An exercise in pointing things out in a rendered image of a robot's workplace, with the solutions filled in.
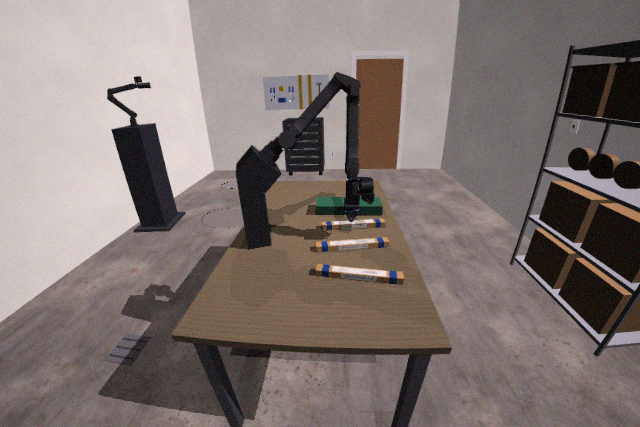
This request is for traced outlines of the white and orange electrode pack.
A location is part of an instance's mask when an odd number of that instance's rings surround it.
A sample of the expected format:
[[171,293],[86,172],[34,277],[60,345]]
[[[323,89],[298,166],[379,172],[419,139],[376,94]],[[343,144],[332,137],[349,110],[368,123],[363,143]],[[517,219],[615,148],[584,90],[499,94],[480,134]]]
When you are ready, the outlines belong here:
[[316,276],[403,285],[403,272],[317,264]]

